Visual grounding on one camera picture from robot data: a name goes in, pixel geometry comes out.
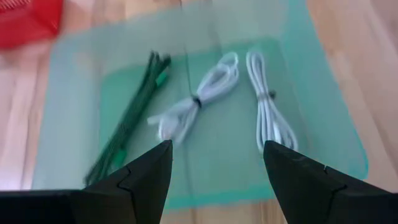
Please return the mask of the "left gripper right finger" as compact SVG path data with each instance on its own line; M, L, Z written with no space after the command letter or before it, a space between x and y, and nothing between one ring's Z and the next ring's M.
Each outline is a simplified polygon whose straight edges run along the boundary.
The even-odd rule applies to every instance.
M266 141L267 175L288 223L397 223L397 194Z

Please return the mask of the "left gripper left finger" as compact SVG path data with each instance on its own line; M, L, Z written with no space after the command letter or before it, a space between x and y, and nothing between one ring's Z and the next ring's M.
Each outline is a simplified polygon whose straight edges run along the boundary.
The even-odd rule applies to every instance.
M81 190L1 192L1 224L159 223L172 162L173 143L166 140Z

